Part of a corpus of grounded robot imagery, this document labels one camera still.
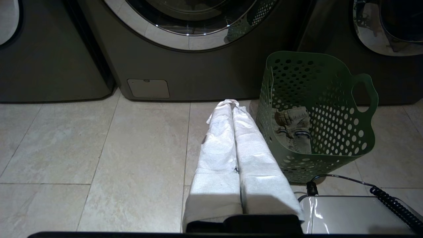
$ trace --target black cable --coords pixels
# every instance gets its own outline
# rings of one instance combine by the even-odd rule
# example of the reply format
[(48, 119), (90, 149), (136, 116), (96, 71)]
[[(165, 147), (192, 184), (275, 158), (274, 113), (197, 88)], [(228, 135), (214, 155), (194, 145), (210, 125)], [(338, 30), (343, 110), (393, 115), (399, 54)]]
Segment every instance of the black cable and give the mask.
[(367, 186), (370, 186), (370, 193), (375, 195), (379, 201), (381, 201), (386, 207), (388, 207), (396, 216), (401, 218), (415, 233), (421, 235), (423, 234), (423, 222), (419, 220), (414, 214), (412, 214), (407, 208), (401, 205), (394, 197), (389, 196), (385, 191), (378, 188), (374, 184), (365, 183), (363, 181), (355, 180), (352, 178), (336, 175), (336, 174), (320, 174), (315, 176), (310, 182), (307, 183), (307, 195), (314, 196), (318, 195), (317, 185), (314, 180), (320, 177), (337, 177), (346, 180), (350, 180), (356, 183), (361, 183)]

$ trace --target tile floor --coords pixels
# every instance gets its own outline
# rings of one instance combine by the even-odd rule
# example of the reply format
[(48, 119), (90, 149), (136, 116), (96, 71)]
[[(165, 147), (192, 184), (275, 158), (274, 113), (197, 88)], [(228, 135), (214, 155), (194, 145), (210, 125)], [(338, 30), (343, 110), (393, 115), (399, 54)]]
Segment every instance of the tile floor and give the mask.
[[(247, 106), (250, 101), (241, 101)], [(46, 230), (180, 232), (216, 102), (0, 104), (0, 237)], [(375, 183), (423, 214), (423, 100), (380, 107), (373, 151), (333, 173)], [(305, 194), (302, 185), (292, 186)], [(326, 178), (320, 194), (367, 195)]]

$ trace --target white towel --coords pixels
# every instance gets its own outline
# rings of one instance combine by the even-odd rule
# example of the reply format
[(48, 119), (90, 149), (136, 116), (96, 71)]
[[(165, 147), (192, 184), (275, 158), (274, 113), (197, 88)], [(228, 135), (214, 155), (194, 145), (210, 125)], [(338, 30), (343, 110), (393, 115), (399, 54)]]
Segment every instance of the white towel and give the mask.
[(207, 120), (209, 130), (185, 205), (184, 232), (192, 221), (223, 222), (242, 214), (231, 104), (238, 102), (220, 102)]
[(304, 220), (288, 180), (245, 107), (233, 109), (233, 122), (244, 213), (294, 214)]

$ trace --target denim pants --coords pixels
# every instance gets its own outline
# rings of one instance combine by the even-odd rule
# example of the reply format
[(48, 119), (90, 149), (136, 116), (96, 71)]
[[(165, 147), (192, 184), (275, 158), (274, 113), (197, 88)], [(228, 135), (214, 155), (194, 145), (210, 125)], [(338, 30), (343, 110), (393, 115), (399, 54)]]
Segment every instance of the denim pants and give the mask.
[(310, 117), (305, 107), (279, 112), (273, 109), (272, 127), (277, 140), (286, 148), (303, 154), (311, 154)]

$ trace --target front-load washer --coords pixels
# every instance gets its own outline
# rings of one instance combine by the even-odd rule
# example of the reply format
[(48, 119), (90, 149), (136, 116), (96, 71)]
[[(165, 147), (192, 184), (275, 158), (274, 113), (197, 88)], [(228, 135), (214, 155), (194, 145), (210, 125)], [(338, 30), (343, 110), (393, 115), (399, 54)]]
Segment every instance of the front-load washer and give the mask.
[(91, 100), (115, 81), (74, 0), (0, 0), (0, 102)]
[[(342, 60), (353, 75), (372, 78), (379, 104), (423, 97), (423, 1), (315, 0), (296, 50)], [(370, 99), (354, 90), (357, 104)]]
[(258, 97), (266, 58), (291, 50), (296, 0), (79, 0), (132, 100)]

